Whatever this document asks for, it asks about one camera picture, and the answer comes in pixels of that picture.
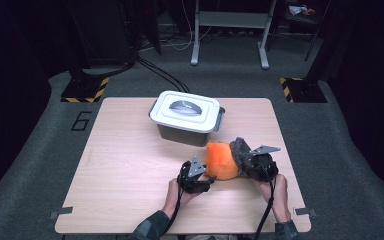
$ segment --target metal stand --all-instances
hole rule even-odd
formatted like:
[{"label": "metal stand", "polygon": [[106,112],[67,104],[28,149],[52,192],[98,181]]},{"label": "metal stand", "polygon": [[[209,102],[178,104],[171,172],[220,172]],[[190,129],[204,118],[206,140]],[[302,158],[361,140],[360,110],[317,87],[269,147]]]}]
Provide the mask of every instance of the metal stand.
[{"label": "metal stand", "polygon": [[195,42],[193,46],[191,65],[198,64],[199,57],[199,27],[239,27],[239,28],[260,28],[264,29],[261,42],[258,42],[258,52],[260,54],[261,67],[269,68],[265,45],[273,18],[274,7],[277,0],[272,0],[268,13],[236,13],[236,12],[209,12],[199,11],[199,0],[195,5]]}]

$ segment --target wooden table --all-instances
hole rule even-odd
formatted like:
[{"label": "wooden table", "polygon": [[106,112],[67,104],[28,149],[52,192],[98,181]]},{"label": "wooden table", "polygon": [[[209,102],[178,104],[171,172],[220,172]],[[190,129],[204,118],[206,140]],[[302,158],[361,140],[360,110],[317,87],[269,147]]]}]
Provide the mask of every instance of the wooden table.
[{"label": "wooden table", "polygon": [[[162,208],[170,179],[181,165],[205,147],[162,139],[148,117],[155,98],[106,98],[96,118],[55,230],[71,233],[131,233],[146,217]],[[243,137],[251,149],[261,144],[280,147],[272,153],[279,172],[288,179],[289,210],[305,207],[270,100],[219,98],[226,109],[212,142]],[[216,181],[208,192],[179,211],[169,234],[254,233],[266,202],[250,179]],[[307,232],[307,215],[292,214],[299,232]],[[274,231],[272,213],[263,232]]]}]

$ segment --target sleeve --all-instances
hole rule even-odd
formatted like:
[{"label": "sleeve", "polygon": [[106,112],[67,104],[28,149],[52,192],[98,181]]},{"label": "sleeve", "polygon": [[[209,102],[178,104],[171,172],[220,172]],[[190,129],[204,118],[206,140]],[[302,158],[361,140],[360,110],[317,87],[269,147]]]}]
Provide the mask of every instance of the sleeve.
[{"label": "sleeve", "polygon": [[160,239],[169,222],[168,216],[159,210],[141,222],[126,239]]}]

